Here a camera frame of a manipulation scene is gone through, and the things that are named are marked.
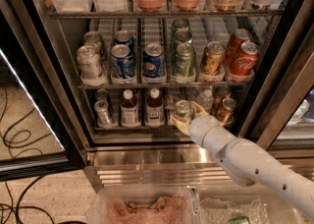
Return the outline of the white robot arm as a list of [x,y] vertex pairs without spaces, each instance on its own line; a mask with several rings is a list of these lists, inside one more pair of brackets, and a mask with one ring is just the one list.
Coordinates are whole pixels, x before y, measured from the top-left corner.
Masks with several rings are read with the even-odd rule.
[[216,163],[240,186],[262,184],[314,220],[314,182],[293,172],[256,143],[237,138],[214,116],[191,102],[192,119],[171,116],[173,124],[209,151]]

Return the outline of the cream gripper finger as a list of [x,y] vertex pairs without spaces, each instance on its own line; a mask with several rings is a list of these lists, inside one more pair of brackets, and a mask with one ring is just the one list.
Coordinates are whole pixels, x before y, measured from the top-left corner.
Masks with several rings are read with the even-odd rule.
[[181,120],[177,115],[172,115],[173,124],[185,135],[189,135],[190,122],[186,119]]
[[207,111],[195,101],[191,101],[191,105],[193,108],[193,118],[207,115]]

